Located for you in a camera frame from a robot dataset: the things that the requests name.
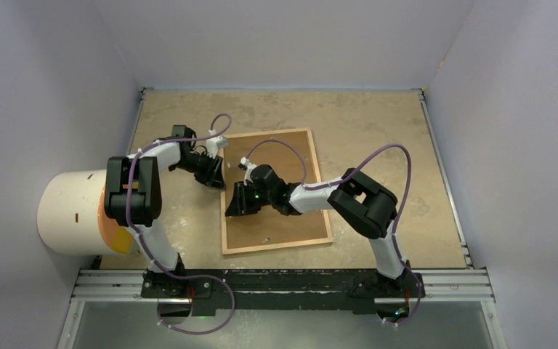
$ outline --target wooden table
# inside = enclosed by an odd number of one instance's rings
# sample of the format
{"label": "wooden table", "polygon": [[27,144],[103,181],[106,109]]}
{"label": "wooden table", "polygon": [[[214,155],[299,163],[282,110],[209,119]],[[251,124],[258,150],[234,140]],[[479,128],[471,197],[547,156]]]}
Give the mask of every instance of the wooden table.
{"label": "wooden table", "polygon": [[[386,143],[402,143],[413,160],[411,192],[398,239],[415,268],[465,268],[453,212],[437,164],[426,119],[415,92],[150,92],[145,95],[132,152],[186,124],[206,135],[219,113],[234,118],[227,134],[309,127],[322,180],[342,175]],[[221,129],[224,121],[218,121]],[[399,200],[405,157],[392,149],[364,172]],[[219,192],[185,171],[161,174],[161,221],[186,268],[374,268],[373,253],[335,212],[330,246],[223,256]],[[106,256],[102,268],[144,268],[143,256]]]}

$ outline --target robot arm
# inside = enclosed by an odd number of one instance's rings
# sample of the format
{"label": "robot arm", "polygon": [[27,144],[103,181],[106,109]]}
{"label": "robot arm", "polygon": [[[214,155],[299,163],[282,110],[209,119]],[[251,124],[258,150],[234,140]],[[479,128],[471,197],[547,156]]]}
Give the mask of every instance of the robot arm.
{"label": "robot arm", "polygon": [[[192,129],[185,125],[175,125],[170,137],[160,140],[192,137],[195,137]],[[150,149],[139,158],[134,169],[131,219],[140,235],[129,227],[125,218],[129,171],[136,154],[108,159],[104,201],[106,215],[125,227],[139,246],[144,244],[148,251],[152,251],[160,264],[173,270],[178,262],[178,252],[169,243],[163,225],[156,221],[161,213],[162,202],[159,174],[166,169],[184,169],[192,172],[195,180],[207,187],[225,189],[221,173],[223,158],[218,156],[217,152],[226,145],[226,138],[216,136],[206,140],[205,153],[197,153],[194,151],[193,142],[164,143]],[[146,258],[148,269],[159,272],[153,259],[148,255]]]}
{"label": "robot arm", "polygon": [[234,196],[225,215],[257,213],[270,205],[281,214],[299,215],[319,209],[335,209],[354,230],[366,237],[376,258],[377,271],[395,280],[404,275],[404,259],[397,255],[392,242],[392,225],[397,216],[397,197],[383,185],[362,172],[340,184],[343,176],[314,185],[285,183],[270,165],[256,166],[243,158],[245,180],[234,184]]}

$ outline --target wall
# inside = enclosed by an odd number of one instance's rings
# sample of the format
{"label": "wall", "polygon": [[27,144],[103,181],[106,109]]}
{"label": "wall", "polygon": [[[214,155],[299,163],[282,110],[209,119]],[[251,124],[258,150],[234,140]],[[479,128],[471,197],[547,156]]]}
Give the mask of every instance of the wall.
{"label": "wall", "polygon": [[136,96],[91,0],[0,0],[0,348],[56,347],[84,260],[42,244],[39,199],[125,151]]}
{"label": "wall", "polygon": [[150,87],[425,87],[474,0],[97,0]]}
{"label": "wall", "polygon": [[558,348],[558,1],[478,0],[429,111],[511,348]]}

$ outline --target wooden frame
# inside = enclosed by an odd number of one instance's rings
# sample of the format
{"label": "wooden frame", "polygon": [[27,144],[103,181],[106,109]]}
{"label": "wooden frame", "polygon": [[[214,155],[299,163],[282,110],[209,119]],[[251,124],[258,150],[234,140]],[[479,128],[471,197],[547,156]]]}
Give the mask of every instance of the wooden frame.
{"label": "wooden frame", "polygon": [[[315,152],[315,145],[313,143],[313,134],[310,128],[300,128],[300,129],[283,129],[278,131],[267,131],[267,132],[252,132],[252,133],[245,133],[239,135],[227,135],[225,136],[228,140],[239,138],[239,137],[251,137],[251,136],[261,136],[261,135],[278,135],[282,133],[288,132],[306,132],[307,133],[307,141],[309,143],[309,151],[311,153],[311,162],[313,166],[313,172],[315,175],[316,182],[321,181],[320,176],[320,167],[318,165],[318,155]],[[219,155],[224,157],[223,149],[219,150]],[[297,247],[297,246],[309,246],[309,245],[318,245],[318,244],[332,244],[333,242],[333,234],[331,230],[331,222],[328,217],[328,212],[326,210],[322,211],[323,219],[324,219],[324,226],[326,229],[326,237],[325,238],[314,238],[309,240],[302,240],[302,241],[293,241],[293,242],[286,242],[280,244],[270,244],[270,245],[259,245],[259,246],[250,246],[250,247],[239,247],[239,248],[232,248],[228,249],[227,247],[227,221],[224,215],[224,212],[227,208],[226,203],[226,193],[225,191],[221,192],[221,231],[222,231],[222,253],[223,254],[237,254],[237,253],[246,253],[246,252],[258,252],[258,251],[265,251],[271,249],[285,249],[289,247]]]}

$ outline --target floor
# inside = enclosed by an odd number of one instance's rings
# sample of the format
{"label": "floor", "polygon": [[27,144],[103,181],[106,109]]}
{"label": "floor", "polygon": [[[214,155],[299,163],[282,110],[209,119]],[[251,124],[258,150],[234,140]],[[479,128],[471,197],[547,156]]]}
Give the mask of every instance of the floor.
{"label": "floor", "polygon": [[[145,95],[132,152],[186,124],[205,134],[215,115],[234,118],[227,134],[309,127],[313,131],[322,180],[342,175],[386,143],[402,143],[411,153],[413,176],[397,231],[400,246],[415,268],[465,268],[450,201],[437,164],[429,129],[416,92],[150,92]],[[225,121],[218,121],[220,129]],[[405,157],[392,149],[364,172],[399,200],[405,186]],[[161,174],[160,217],[172,246],[187,268],[373,268],[365,238],[330,212],[330,246],[223,256],[219,192],[200,186],[190,173]],[[144,268],[141,255],[105,256],[102,268]]]}

